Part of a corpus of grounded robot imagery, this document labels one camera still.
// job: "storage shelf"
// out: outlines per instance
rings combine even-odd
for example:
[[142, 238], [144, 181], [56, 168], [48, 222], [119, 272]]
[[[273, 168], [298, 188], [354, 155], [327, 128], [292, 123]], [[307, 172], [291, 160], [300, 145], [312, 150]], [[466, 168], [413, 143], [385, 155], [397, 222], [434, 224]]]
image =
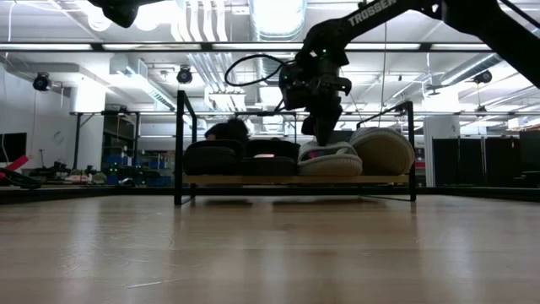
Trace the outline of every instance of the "storage shelf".
[[408, 183], [408, 176], [184, 176], [185, 183]]

